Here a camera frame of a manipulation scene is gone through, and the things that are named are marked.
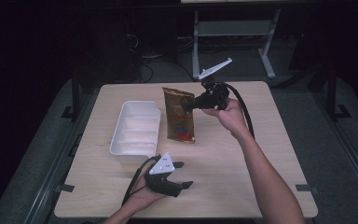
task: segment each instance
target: gray carpet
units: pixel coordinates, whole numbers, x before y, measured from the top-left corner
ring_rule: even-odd
[[[201,68],[209,68],[230,57],[233,63],[216,73],[224,81],[263,80],[278,84],[296,72],[288,71],[296,42],[275,41],[269,57],[277,78],[269,80],[254,45],[242,50],[223,50],[200,55]],[[147,64],[153,69],[150,82],[189,82],[191,54],[178,55],[177,63],[158,59]],[[151,70],[141,67],[144,78]],[[319,214],[309,223],[358,223],[358,176],[354,172],[345,147],[337,134],[337,126],[348,137],[358,154],[358,102],[351,87],[338,80],[337,103],[344,104],[352,119],[333,122],[326,116],[325,92],[312,93],[306,77],[286,90],[273,90],[283,123],[290,136],[304,175],[313,189]],[[75,122],[61,118],[63,110],[72,103],[71,83],[68,81],[57,95],[5,195],[0,201],[0,223],[100,223],[103,219],[62,219],[50,211],[58,194],[57,185],[65,177],[73,157],[68,156],[76,139],[82,134],[98,92],[81,94],[81,114]],[[220,220],[209,223],[245,223],[244,220]]]

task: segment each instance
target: white tag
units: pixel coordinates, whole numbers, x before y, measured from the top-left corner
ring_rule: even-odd
[[[166,152],[161,159],[149,171],[150,175],[158,175],[164,173],[171,173],[175,170],[173,167],[170,152]]]

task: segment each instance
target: white tray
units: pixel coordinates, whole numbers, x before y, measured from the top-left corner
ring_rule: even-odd
[[[110,152],[123,163],[156,155],[161,111],[153,101],[127,101],[121,107]]]

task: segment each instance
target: snack bag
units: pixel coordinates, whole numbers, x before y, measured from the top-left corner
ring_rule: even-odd
[[[194,94],[165,87],[162,89],[164,90],[165,107],[167,111],[167,138],[194,143],[193,111],[185,111],[182,107],[182,105],[194,102]]]

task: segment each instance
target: table top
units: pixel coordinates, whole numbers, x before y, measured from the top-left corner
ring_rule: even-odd
[[[228,82],[247,105],[255,139],[272,165],[299,200],[305,217],[318,209],[309,191],[290,139],[269,87],[264,82]],[[78,147],[63,191],[55,208],[58,217],[109,217],[121,205],[138,168],[121,164],[109,151],[122,105],[126,101],[155,101],[161,111],[157,154],[169,151],[173,161],[185,166],[168,178],[172,182],[194,181],[177,197],[166,197],[135,217],[262,217],[240,145],[219,121],[196,109],[193,111],[196,143],[167,138],[167,118],[162,87],[204,92],[200,83],[123,84],[102,87]]]

